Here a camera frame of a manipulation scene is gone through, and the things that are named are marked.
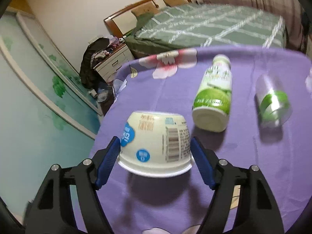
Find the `clear plastic green-label cup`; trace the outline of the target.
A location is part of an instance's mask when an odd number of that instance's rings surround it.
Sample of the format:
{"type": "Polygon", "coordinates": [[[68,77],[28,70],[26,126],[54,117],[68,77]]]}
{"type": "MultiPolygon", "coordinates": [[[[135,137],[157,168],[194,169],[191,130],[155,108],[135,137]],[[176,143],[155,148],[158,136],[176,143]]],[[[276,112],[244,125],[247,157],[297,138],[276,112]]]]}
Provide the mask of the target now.
{"type": "Polygon", "coordinates": [[[277,75],[262,74],[256,82],[255,96],[262,127],[280,127],[290,118],[291,104],[277,75]]]}

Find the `white green drink bottle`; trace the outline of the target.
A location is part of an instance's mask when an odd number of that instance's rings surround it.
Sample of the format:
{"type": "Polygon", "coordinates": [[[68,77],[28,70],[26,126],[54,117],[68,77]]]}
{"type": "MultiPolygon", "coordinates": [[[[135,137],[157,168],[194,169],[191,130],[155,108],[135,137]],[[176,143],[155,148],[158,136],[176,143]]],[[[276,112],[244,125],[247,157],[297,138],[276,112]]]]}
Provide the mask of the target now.
{"type": "Polygon", "coordinates": [[[227,128],[232,83],[230,59],[218,54],[205,71],[192,105],[192,119],[198,128],[215,133],[227,128]]]}

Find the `white instant noodle bowl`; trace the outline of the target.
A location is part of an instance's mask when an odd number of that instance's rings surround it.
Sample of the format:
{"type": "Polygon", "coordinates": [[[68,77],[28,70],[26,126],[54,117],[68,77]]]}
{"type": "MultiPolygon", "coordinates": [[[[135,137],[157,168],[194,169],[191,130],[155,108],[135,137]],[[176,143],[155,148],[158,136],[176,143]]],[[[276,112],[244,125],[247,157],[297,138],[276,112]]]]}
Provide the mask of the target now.
{"type": "Polygon", "coordinates": [[[125,170],[144,177],[168,178],[188,172],[194,159],[183,115],[131,113],[124,126],[117,162],[125,170]]]}

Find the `purple floral blanket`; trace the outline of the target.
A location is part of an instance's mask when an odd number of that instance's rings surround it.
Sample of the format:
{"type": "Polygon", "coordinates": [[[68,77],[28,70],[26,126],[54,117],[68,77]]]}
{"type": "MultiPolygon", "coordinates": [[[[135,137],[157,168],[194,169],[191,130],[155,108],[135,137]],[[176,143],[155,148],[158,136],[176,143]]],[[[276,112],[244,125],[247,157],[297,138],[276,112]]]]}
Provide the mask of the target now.
{"type": "MultiPolygon", "coordinates": [[[[256,164],[277,201],[284,228],[289,229],[311,206],[311,60],[300,52],[255,46],[214,46],[197,50],[197,64],[180,68],[166,79],[154,79],[154,66],[137,61],[124,64],[117,79],[125,84],[105,115],[91,154],[122,136],[125,123],[136,110],[178,113],[192,136],[232,165],[256,164]],[[214,56],[224,54],[232,64],[233,88],[230,120],[223,133],[197,128],[191,107],[205,70],[214,56]],[[260,75],[272,72],[292,107],[283,126],[259,126],[255,85],[260,75]]],[[[212,190],[198,168],[168,179],[150,179],[115,165],[98,197],[114,233],[182,233],[198,227],[209,207],[212,190]]]]}

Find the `sliding wardrobe door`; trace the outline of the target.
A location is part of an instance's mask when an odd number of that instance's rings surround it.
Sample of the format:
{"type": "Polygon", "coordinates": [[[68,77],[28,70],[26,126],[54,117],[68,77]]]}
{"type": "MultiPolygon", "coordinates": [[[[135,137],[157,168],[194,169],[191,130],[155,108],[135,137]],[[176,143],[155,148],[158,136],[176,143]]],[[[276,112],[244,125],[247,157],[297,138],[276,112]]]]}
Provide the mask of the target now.
{"type": "Polygon", "coordinates": [[[23,32],[16,14],[1,18],[1,61],[39,103],[48,109],[45,117],[56,130],[70,126],[90,139],[99,130],[100,110],[70,81],[54,71],[51,60],[40,53],[23,32]]]}

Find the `white bedside nightstand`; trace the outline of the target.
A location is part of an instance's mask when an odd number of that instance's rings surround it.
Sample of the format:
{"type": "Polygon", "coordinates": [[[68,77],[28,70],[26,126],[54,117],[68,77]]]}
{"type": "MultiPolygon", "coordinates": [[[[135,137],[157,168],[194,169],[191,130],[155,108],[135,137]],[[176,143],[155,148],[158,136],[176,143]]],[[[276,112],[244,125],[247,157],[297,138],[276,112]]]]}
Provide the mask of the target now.
{"type": "Polygon", "coordinates": [[[119,45],[107,59],[98,63],[94,70],[107,82],[115,79],[117,71],[124,63],[134,60],[133,54],[126,44],[119,45]]]}

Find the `dark clothes pile on nightstand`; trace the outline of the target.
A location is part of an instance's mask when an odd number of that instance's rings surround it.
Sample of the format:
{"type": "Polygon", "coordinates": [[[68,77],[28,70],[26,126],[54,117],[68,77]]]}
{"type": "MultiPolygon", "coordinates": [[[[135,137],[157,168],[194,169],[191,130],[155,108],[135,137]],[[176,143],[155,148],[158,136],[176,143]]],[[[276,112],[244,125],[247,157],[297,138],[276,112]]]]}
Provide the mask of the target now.
{"type": "Polygon", "coordinates": [[[119,39],[116,37],[112,39],[99,37],[88,45],[83,54],[79,72],[81,83],[86,89],[98,91],[99,88],[108,84],[97,71],[94,70],[94,67],[107,59],[118,46],[119,39]]]}

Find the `green plaid bed quilt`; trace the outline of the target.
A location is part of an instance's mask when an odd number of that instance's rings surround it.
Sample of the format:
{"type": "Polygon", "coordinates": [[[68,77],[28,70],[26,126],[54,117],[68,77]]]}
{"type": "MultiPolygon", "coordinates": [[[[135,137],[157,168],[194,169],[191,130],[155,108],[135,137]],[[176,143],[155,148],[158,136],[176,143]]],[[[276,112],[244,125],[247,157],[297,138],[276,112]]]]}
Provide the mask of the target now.
{"type": "Polygon", "coordinates": [[[288,34],[283,17],[245,6],[184,4],[158,14],[137,17],[125,39],[140,55],[214,45],[258,45],[285,48],[288,34]]]}

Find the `wooden bed headboard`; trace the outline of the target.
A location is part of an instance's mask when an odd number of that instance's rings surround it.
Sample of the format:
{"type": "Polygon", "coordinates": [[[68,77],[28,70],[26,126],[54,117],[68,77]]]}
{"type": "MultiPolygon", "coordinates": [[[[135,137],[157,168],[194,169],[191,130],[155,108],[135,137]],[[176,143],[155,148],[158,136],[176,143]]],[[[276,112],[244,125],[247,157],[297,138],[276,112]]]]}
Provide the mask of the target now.
{"type": "Polygon", "coordinates": [[[110,34],[121,38],[131,32],[137,25],[137,18],[145,13],[160,12],[169,6],[166,0],[141,0],[130,4],[104,19],[110,34]]]}

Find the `left brown pillow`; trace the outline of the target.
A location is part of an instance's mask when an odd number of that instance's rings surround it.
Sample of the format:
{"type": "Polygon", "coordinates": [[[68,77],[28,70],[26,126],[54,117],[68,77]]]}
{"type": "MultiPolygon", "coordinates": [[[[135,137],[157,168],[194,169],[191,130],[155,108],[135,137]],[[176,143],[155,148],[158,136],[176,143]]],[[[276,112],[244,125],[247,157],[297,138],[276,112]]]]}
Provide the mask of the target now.
{"type": "Polygon", "coordinates": [[[149,2],[146,4],[143,4],[139,7],[136,7],[135,9],[131,10],[131,13],[135,16],[135,17],[139,17],[140,15],[143,15],[145,13],[151,13],[153,15],[158,14],[160,12],[159,9],[157,9],[153,3],[149,2]]]}

